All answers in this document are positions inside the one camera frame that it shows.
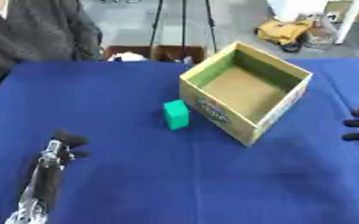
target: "sleeve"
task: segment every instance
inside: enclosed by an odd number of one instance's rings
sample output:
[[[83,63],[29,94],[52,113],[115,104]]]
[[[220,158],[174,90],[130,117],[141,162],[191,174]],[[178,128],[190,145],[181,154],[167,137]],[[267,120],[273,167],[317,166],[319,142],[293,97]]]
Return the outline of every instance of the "sleeve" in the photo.
[[[80,0],[61,0],[67,15],[69,29],[76,44],[75,58],[78,60],[99,60],[102,32],[84,11]]]

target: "tripod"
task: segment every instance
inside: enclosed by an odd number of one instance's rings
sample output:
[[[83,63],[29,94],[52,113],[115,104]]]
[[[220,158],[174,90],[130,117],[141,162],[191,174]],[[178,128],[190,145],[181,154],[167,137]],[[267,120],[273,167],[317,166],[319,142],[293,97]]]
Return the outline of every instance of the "tripod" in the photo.
[[[207,7],[208,25],[209,25],[209,29],[211,31],[214,52],[217,53],[218,49],[217,49],[216,36],[215,36],[215,21],[212,17],[211,4],[210,4],[209,0],[205,0],[205,1],[206,1],[206,7]],[[162,8],[163,8],[163,0],[159,0],[157,15],[156,15],[155,21],[152,25],[152,35],[151,35],[150,46],[153,46],[153,43],[155,41],[158,24],[159,24],[160,17],[162,14]],[[187,56],[186,43],[187,43],[187,0],[182,0],[182,44],[181,44],[182,45],[182,60],[184,60],[184,58]]]

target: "printed label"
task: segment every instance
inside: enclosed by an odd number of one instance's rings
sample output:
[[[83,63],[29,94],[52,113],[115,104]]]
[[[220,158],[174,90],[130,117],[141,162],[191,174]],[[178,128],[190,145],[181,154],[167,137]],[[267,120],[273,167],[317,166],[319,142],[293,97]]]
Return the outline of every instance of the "printed label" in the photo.
[[[211,120],[223,123],[229,122],[229,118],[225,115],[224,109],[213,101],[199,98],[196,104],[199,111]]]

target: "yellow bag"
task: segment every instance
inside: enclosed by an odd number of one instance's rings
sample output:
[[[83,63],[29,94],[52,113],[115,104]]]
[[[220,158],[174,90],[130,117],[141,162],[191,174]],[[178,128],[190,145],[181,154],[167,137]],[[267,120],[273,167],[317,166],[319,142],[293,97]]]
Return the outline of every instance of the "yellow bag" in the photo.
[[[258,26],[255,33],[260,39],[265,39],[280,45],[287,52],[297,52],[301,48],[299,37],[312,26],[313,20],[283,23],[275,19],[270,19]],[[285,46],[290,46],[291,50],[285,49]]]

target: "open box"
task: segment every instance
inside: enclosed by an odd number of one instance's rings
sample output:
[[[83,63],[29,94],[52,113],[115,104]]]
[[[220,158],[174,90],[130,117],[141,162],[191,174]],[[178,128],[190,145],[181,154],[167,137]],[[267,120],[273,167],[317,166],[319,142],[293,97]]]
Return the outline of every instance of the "open box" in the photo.
[[[240,42],[180,76],[190,106],[251,146],[305,92],[312,74]]]

